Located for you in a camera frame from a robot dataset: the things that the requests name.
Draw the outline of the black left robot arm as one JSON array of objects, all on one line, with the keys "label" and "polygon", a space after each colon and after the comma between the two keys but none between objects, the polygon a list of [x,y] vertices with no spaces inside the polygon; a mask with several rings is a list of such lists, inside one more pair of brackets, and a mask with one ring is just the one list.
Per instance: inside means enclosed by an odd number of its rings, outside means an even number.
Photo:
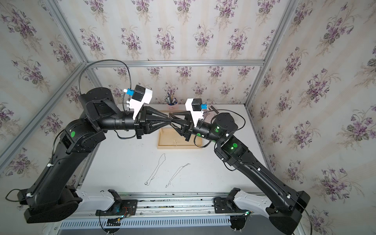
[{"label": "black left robot arm", "polygon": [[127,89],[129,111],[119,108],[110,89],[98,87],[79,95],[83,113],[70,122],[53,142],[52,156],[42,174],[28,189],[19,190],[17,201],[26,205],[28,224],[59,222],[75,212],[107,210],[120,204],[114,190],[87,195],[69,186],[68,181],[80,164],[105,140],[109,130],[134,130],[144,134],[171,124],[170,116],[149,107],[152,92],[141,86]]}]

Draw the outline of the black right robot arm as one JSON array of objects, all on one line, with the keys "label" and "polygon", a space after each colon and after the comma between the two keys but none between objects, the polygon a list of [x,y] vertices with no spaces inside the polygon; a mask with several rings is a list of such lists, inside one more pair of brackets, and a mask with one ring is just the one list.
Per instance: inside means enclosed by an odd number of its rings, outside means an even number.
[{"label": "black right robot arm", "polygon": [[256,213],[269,219],[272,225],[285,235],[297,229],[310,196],[296,191],[278,179],[251,152],[234,133],[239,130],[230,110],[221,110],[210,122],[201,119],[193,122],[189,111],[169,113],[171,126],[186,140],[191,136],[202,137],[214,143],[214,153],[229,171],[239,171],[250,179],[263,193],[257,196],[239,188],[233,188],[227,197],[216,197],[217,213],[236,213],[231,217],[233,230],[244,228],[250,214]]}]

